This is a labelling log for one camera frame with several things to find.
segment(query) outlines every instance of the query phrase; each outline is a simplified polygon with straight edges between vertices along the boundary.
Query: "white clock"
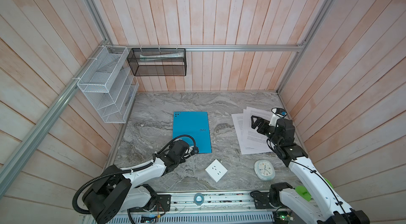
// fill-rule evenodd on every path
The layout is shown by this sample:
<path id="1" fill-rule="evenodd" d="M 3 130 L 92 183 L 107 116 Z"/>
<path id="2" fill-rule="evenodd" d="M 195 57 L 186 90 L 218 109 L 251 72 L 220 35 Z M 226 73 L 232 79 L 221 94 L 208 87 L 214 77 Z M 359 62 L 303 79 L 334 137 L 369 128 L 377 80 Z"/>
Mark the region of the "white clock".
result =
<path id="1" fill-rule="evenodd" d="M 275 177 L 275 169 L 272 163 L 267 160 L 259 160 L 254 164 L 254 170 L 259 179 L 264 181 L 272 180 Z"/>

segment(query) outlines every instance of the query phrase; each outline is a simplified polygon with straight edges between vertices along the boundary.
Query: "green object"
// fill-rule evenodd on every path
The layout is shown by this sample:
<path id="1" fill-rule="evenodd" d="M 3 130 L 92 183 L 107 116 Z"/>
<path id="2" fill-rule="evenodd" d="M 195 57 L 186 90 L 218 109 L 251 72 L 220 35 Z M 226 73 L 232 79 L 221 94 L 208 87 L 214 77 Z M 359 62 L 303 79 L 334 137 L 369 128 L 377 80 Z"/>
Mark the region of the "green object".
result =
<path id="1" fill-rule="evenodd" d="M 324 180 L 326 180 L 326 182 L 329 184 L 329 186 L 332 186 L 332 184 L 330 183 L 330 181 L 328 181 L 327 179 L 324 178 Z M 297 194 L 299 194 L 302 198 L 304 198 L 306 201 L 310 201 L 311 200 L 311 195 L 310 192 L 307 191 L 306 187 L 304 186 L 297 186 L 295 188 L 295 191 L 297 192 Z"/>

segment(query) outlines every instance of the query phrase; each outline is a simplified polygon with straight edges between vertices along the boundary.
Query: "stack of paper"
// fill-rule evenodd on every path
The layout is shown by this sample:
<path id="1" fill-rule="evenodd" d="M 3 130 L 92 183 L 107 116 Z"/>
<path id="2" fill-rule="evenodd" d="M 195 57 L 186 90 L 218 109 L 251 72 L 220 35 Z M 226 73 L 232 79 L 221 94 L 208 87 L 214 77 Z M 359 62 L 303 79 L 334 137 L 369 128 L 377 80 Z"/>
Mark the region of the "stack of paper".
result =
<path id="1" fill-rule="evenodd" d="M 256 129 L 252 129 L 252 115 L 256 115 L 270 121 L 273 113 L 270 111 L 247 107 L 242 114 L 231 115 L 233 118 L 234 127 L 236 129 L 238 143 L 240 144 L 241 154 L 249 155 L 254 153 L 271 152 L 271 149 L 266 143 L 267 137 L 259 134 Z"/>

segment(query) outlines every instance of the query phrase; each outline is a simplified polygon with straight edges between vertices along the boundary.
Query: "white square box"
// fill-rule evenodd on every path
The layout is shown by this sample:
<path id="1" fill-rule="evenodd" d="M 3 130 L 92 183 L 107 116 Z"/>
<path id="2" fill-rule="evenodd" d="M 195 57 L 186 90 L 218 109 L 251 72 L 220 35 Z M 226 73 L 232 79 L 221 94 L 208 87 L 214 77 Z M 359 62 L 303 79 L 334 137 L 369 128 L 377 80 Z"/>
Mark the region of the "white square box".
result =
<path id="1" fill-rule="evenodd" d="M 209 173 L 210 177 L 218 182 L 220 178 L 222 178 L 226 172 L 227 169 L 221 165 L 221 163 L 215 159 L 207 168 L 206 172 Z"/>

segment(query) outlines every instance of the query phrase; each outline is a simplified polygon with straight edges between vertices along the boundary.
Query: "marble tabletop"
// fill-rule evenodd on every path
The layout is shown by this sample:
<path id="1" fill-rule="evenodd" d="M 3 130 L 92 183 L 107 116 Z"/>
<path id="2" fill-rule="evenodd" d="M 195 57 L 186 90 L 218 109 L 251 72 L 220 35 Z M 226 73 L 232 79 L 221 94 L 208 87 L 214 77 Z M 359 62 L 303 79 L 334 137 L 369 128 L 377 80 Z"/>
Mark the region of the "marble tabletop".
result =
<path id="1" fill-rule="evenodd" d="M 270 91 L 138 93 L 115 164 L 121 168 L 150 160 L 172 139 L 175 111 L 207 111 L 212 153 L 195 155 L 171 173 L 147 181 L 155 191 L 268 190 L 279 182 L 300 185 L 274 153 L 241 155 L 231 114 L 242 113 L 247 106 L 269 111 L 282 107 L 277 94 Z M 217 183 L 205 171 L 215 159 L 228 170 Z M 273 164 L 273 180 L 256 176 L 254 163 L 260 159 Z"/>

